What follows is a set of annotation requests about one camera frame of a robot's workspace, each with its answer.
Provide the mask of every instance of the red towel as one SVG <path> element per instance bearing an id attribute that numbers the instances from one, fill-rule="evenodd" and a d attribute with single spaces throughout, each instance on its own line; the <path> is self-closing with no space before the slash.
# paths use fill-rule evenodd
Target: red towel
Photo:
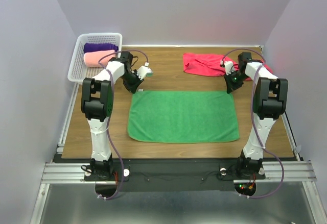
<path id="1" fill-rule="evenodd" d="M 217 77 L 225 74 L 225 68 L 220 66 L 220 61 L 224 55 L 217 54 L 194 54 L 184 53 L 184 72 L 197 74 L 202 76 Z M 232 61 L 235 64 L 234 68 L 237 70 L 239 65 L 229 57 L 225 57 L 224 61 Z M 264 65 L 269 72 L 272 70 L 267 65 Z"/>

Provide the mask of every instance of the rolled towel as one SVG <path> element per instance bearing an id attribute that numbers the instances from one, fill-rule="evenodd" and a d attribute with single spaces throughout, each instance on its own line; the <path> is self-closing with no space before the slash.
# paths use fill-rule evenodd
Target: rolled towel
<path id="1" fill-rule="evenodd" d="M 87 52 L 84 54 L 84 63 L 87 67 L 101 67 L 101 65 L 98 63 L 98 61 L 106 56 L 109 55 L 111 53 L 114 53 L 115 51 L 113 49 L 109 50 L 109 51 L 100 51 L 100 52 Z M 113 57 L 115 57 L 116 55 L 113 54 L 109 57 L 104 58 L 101 63 L 105 66 L 107 66 L 109 60 Z"/>
<path id="2" fill-rule="evenodd" d="M 115 52 L 118 51 L 118 46 L 110 43 L 103 43 L 103 44 L 91 44 L 86 43 L 84 45 L 84 53 L 88 52 L 99 52 L 99 51 L 108 51 L 113 49 Z"/>

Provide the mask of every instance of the purple towel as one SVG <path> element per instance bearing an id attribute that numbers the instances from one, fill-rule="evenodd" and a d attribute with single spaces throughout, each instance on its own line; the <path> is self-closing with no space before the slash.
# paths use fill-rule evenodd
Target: purple towel
<path id="1" fill-rule="evenodd" d="M 99 51 L 109 51 L 113 49 L 115 52 L 118 51 L 118 46 L 114 44 L 104 43 L 104 44 L 90 44 L 86 43 L 84 45 L 84 53 L 87 52 L 99 52 Z"/>

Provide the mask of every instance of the pink towel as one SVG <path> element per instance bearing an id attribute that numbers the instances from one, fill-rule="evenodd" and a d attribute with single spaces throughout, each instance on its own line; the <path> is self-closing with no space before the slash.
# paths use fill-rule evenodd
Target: pink towel
<path id="1" fill-rule="evenodd" d="M 225 74 L 225 68 L 220 66 L 220 61 L 224 55 L 217 54 L 194 54 L 184 53 L 184 72 L 197 74 L 201 76 L 217 77 Z M 239 65 L 229 57 L 225 57 L 224 61 L 232 61 L 235 64 L 234 68 L 238 70 Z M 264 65 L 268 71 L 272 70 L 267 65 Z"/>
<path id="2" fill-rule="evenodd" d="M 99 51 L 99 52 L 87 52 L 84 54 L 84 63 L 87 67 L 101 67 L 101 65 L 99 65 L 98 61 L 106 56 L 109 55 L 111 53 L 114 53 L 114 50 L 111 49 L 109 51 Z M 104 58 L 101 63 L 105 66 L 107 66 L 109 60 L 111 58 L 115 57 L 115 55 L 109 56 Z"/>

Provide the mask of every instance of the green towel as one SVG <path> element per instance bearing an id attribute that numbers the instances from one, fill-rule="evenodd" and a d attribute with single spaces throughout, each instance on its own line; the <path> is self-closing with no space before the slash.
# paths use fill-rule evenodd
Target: green towel
<path id="1" fill-rule="evenodd" d="M 143 91 L 132 96 L 128 135 L 165 143 L 240 138 L 234 99 L 224 91 Z"/>

